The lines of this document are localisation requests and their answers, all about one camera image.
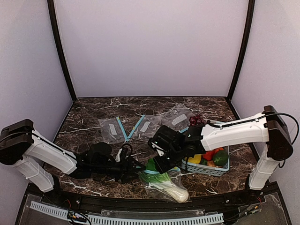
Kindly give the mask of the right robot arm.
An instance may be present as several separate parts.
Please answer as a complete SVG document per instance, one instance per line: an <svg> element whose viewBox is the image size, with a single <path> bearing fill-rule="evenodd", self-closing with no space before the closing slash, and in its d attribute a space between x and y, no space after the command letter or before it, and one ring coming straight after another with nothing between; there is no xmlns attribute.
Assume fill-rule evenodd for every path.
<svg viewBox="0 0 300 225"><path fill-rule="evenodd" d="M244 143L264 143L263 153L249 176L251 190L261 190L280 162L293 154L293 141L282 119L284 113L271 105L254 116L231 122L190 126L185 133L161 126L148 145L157 151L156 169L165 173L184 158L203 154L219 147Z"/></svg>

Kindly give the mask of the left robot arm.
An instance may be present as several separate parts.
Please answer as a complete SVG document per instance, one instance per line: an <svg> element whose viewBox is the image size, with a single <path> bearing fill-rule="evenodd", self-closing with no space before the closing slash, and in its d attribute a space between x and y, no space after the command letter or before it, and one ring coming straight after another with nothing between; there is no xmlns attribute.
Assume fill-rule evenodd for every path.
<svg viewBox="0 0 300 225"><path fill-rule="evenodd" d="M75 154L47 140L33 125L33 121L24 119L1 130L0 162L14 167L44 193L59 189L59 180L46 172L37 159L77 180L104 174L125 183L137 179L138 173L146 169L132 157L132 146L128 143L122 145L118 158L111 155L112 148L105 142Z"/></svg>

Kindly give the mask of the yellow lemon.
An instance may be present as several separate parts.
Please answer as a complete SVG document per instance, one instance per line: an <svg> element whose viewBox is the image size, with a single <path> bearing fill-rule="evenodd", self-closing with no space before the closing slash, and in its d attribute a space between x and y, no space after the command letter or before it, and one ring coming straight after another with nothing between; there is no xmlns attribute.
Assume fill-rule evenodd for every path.
<svg viewBox="0 0 300 225"><path fill-rule="evenodd" d="M185 157L184 161L192 164L199 164L201 162L201 159L202 159L202 155L196 154L193 157L189 157L189 158Z"/></svg>

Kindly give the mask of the light blue plastic basket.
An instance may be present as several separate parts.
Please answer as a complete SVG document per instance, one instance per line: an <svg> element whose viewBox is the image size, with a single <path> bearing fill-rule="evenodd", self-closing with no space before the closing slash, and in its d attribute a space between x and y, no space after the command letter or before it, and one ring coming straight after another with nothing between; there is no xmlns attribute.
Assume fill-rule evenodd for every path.
<svg viewBox="0 0 300 225"><path fill-rule="evenodd" d="M225 151L227 151L229 155L229 146L223 147ZM193 173L200 173L210 176L222 176L225 172L229 170L230 166L230 157L228 158L228 162L223 166L216 166L213 161L207 161L205 159L201 159L199 164L192 164L189 162L185 162L184 159L181 161L181 167L183 170Z"/></svg>

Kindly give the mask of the purple grape bunch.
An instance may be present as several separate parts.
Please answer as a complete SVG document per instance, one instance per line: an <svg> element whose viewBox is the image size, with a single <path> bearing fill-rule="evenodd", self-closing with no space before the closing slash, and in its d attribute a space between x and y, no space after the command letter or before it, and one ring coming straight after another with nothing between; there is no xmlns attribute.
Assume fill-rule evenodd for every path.
<svg viewBox="0 0 300 225"><path fill-rule="evenodd" d="M196 115L196 116L191 116L189 118L189 126L196 126L200 124L204 124L204 125L206 124L206 121L202 116Z"/></svg>

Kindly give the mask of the green avocado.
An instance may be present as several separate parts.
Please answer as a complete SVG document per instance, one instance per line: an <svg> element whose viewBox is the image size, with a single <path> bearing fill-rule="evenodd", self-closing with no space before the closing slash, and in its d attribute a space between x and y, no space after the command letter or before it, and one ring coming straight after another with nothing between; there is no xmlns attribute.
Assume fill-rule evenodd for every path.
<svg viewBox="0 0 300 225"><path fill-rule="evenodd" d="M227 151L220 150L214 154L212 161L216 166L223 166L228 162L228 158L229 155Z"/></svg>

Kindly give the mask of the black right frame post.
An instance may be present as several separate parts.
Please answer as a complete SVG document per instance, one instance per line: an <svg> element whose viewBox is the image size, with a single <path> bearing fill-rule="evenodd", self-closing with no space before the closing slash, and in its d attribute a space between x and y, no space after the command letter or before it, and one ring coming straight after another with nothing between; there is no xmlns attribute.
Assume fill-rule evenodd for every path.
<svg viewBox="0 0 300 225"><path fill-rule="evenodd" d="M248 46L248 40L251 32L251 27L252 27L252 20L253 20L253 15L254 15L254 9L255 9L255 0L249 0L248 1L248 6L247 6L247 14L246 14L246 20L245 20L245 25L244 25L244 31L242 35L242 40L241 40L241 45L240 45L240 51L239 55L237 58L235 70L233 73L232 77L232 82L227 94L227 100L229 102L232 101L232 98L234 96L234 92L237 87L237 83L240 77L240 72L242 69L243 61L245 58L247 46Z"/></svg>

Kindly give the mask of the black frame post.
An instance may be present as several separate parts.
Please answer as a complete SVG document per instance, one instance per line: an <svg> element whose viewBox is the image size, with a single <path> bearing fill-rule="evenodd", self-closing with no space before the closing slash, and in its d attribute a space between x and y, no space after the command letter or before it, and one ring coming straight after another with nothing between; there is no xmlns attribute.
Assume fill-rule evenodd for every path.
<svg viewBox="0 0 300 225"><path fill-rule="evenodd" d="M237 83L240 77L240 72L242 69L243 61L245 58L247 46L248 46L248 40L251 32L251 27L252 27L252 20L253 20L253 15L254 15L254 9L255 9L255 0L249 0L248 1L248 6L247 6L247 14L246 14L246 20L245 20L245 25L244 25L244 31L242 35L242 40L241 40L241 45L240 45L240 51L239 55L237 58L235 70L233 73L232 77L232 82L227 94L227 100L229 102L232 101L232 98L234 96L234 92L237 87Z"/></svg>
<svg viewBox="0 0 300 225"><path fill-rule="evenodd" d="M67 66L67 61L66 57L64 54L63 46L62 46L62 41L60 38L60 32L59 32L59 26L58 26L58 21L57 21L57 16L56 16L56 10L55 10L55 5L54 5L54 0L48 0L47 1L47 6L48 6L48 12L49 12L49 17L50 17L50 23L52 27L52 34L56 46L56 51L59 57L60 61L60 66L63 72L64 80L67 85L68 92L70 94L70 97L72 99L72 102L74 103L77 100L77 96L75 93L74 86L71 81L71 76L70 72Z"/></svg>

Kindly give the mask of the black left frame post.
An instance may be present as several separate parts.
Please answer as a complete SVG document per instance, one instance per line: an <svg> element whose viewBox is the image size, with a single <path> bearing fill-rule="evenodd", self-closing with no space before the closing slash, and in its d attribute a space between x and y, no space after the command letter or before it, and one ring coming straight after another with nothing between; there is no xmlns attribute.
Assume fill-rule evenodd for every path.
<svg viewBox="0 0 300 225"><path fill-rule="evenodd" d="M59 57L60 61L60 66L63 72L64 80L67 85L68 92L70 94L70 97L72 99L72 102L74 103L77 100L77 96L75 93L74 86L71 81L71 76L70 72L67 66L67 61L66 57L64 54L63 46L62 46L62 41L60 38L60 32L59 32L59 26L58 26L58 21L57 21L57 16L56 16L56 10L55 10L55 5L54 5L54 0L48 0L47 1L47 6L48 6L48 12L49 12L49 17L50 17L50 23L52 27L52 34L56 46L56 51Z"/></svg>

